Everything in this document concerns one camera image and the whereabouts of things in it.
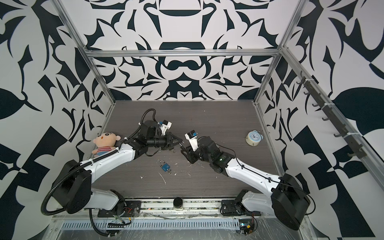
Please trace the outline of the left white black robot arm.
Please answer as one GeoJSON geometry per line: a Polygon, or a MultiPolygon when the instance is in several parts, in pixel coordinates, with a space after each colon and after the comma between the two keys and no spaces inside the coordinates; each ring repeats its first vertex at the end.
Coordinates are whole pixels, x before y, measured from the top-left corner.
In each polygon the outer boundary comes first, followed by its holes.
{"type": "Polygon", "coordinates": [[[173,150],[183,140],[173,135],[171,123],[148,120],[141,123],[132,137],[120,138],[114,133],[98,136],[97,149],[89,160],[67,162],[44,198],[41,212],[55,215],[74,214],[82,209],[101,209],[122,216],[127,209],[124,197],[115,190],[98,190],[93,183],[115,168],[148,154],[149,148],[173,150]]]}

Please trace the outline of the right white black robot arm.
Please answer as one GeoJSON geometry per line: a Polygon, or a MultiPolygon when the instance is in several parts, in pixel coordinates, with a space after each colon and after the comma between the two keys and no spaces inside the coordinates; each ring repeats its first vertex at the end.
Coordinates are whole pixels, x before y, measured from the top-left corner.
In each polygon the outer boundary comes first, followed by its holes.
{"type": "Polygon", "coordinates": [[[210,137],[198,137],[195,132],[185,135],[190,146],[182,154],[194,164],[209,163],[218,174],[237,179],[264,194],[258,198],[250,191],[239,194],[239,208],[245,214],[260,212],[274,215],[286,227],[297,231],[311,204],[309,195],[289,174],[273,175],[256,169],[236,157],[235,151],[215,143],[210,137]]]}

